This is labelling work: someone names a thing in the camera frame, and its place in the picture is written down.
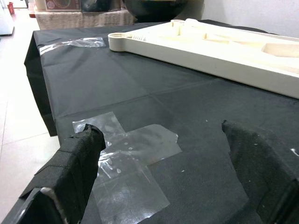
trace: tiled floor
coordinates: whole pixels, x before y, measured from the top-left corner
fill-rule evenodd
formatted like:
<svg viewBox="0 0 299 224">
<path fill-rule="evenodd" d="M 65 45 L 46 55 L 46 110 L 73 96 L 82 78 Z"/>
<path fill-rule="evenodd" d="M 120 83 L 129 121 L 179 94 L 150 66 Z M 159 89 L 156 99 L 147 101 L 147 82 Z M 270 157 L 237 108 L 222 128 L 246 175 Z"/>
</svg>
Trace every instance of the tiled floor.
<svg viewBox="0 0 299 224">
<path fill-rule="evenodd" d="M 26 9 L 15 9 L 14 21 L 14 34 L 0 36 L 0 222 L 59 148 L 39 114 L 23 65 L 38 24 Z"/>
</svg>

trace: black bowl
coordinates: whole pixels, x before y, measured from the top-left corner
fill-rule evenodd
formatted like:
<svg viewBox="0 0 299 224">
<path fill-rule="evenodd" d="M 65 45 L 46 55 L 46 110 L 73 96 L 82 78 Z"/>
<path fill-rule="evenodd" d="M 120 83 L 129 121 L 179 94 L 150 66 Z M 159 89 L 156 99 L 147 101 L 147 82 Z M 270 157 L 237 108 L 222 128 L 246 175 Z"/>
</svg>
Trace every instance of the black bowl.
<svg viewBox="0 0 299 224">
<path fill-rule="evenodd" d="M 81 0 L 82 12 L 108 12 L 111 0 Z"/>
<path fill-rule="evenodd" d="M 138 22 L 170 21 L 186 6 L 187 0 L 123 0 Z"/>
</svg>

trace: table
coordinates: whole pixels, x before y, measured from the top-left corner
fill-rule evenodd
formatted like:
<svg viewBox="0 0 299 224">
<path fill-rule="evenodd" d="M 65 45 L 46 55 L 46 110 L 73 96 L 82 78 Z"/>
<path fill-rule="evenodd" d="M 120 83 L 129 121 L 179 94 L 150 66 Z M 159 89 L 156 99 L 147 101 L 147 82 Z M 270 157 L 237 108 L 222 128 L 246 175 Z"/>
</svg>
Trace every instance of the table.
<svg viewBox="0 0 299 224">
<path fill-rule="evenodd" d="M 114 112 L 126 132 L 160 124 L 178 134 L 183 152 L 149 166 L 170 205 L 142 224 L 262 223 L 236 177 L 221 123 L 270 129 L 289 148 L 299 148 L 298 100 L 109 50 L 109 33 L 154 24 L 33 33 L 25 65 L 49 133 L 62 142 L 73 134 L 72 121 L 106 112 Z M 54 42 L 97 36 L 105 48 L 64 46 L 41 57 L 38 52 Z M 82 223 L 100 222 L 94 203 L 91 194 Z"/>
</svg>

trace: white plastic tray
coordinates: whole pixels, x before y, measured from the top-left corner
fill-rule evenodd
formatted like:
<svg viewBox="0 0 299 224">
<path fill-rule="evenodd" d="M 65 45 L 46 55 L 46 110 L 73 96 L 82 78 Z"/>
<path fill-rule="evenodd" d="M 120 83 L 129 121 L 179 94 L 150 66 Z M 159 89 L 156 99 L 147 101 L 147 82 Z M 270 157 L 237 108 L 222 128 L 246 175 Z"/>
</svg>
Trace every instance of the white plastic tray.
<svg viewBox="0 0 299 224">
<path fill-rule="evenodd" d="M 187 19 L 108 35 L 127 51 L 299 98 L 299 39 Z"/>
</svg>

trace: clear tape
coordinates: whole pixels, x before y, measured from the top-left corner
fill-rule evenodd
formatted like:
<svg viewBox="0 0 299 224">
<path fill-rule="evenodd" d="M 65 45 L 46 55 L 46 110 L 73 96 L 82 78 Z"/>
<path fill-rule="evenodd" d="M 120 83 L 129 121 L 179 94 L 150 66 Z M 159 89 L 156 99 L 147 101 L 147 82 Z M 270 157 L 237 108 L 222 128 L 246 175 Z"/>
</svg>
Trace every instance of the clear tape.
<svg viewBox="0 0 299 224">
<path fill-rule="evenodd" d="M 111 145 L 111 139 L 114 136 L 125 134 L 125 131 L 123 130 L 121 124 L 118 122 L 113 112 L 105 113 L 84 120 L 74 121 L 72 124 L 75 133 L 83 131 L 85 124 L 96 126 L 103 132 L 107 147 Z"/>
<path fill-rule="evenodd" d="M 161 125 L 125 133 L 113 112 L 73 122 L 75 132 L 86 123 L 97 126 L 107 142 L 93 186 L 103 224 L 136 224 L 167 207 L 147 165 L 180 153 L 178 135 Z"/>
<path fill-rule="evenodd" d="M 105 47 L 106 44 L 102 37 L 86 37 L 86 38 L 79 38 L 68 40 L 64 42 L 57 42 L 54 44 L 46 45 L 39 48 L 40 55 L 44 53 L 54 50 L 56 48 L 60 48 L 62 46 L 72 45 L 76 47 L 85 47 L 85 48 L 101 48 Z"/>
</svg>

